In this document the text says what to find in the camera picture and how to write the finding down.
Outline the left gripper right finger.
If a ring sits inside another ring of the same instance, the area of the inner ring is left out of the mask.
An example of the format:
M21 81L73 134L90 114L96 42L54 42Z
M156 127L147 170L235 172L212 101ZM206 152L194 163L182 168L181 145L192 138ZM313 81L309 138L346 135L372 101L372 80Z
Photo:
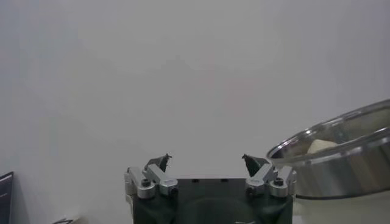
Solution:
M249 178L245 180L246 195L249 198L269 194L285 198L296 194L297 172L291 166L275 167L265 158L244 154Z

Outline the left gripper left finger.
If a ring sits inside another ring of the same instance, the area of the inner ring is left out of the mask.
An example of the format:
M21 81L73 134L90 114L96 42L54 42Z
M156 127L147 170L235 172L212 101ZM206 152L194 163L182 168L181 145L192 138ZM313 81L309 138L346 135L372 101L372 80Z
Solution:
M179 181L165 173L170 158L169 154L165 154L150 159L142 169L128 167L124 172L126 195L142 200L152 199L157 194L176 197L179 193Z

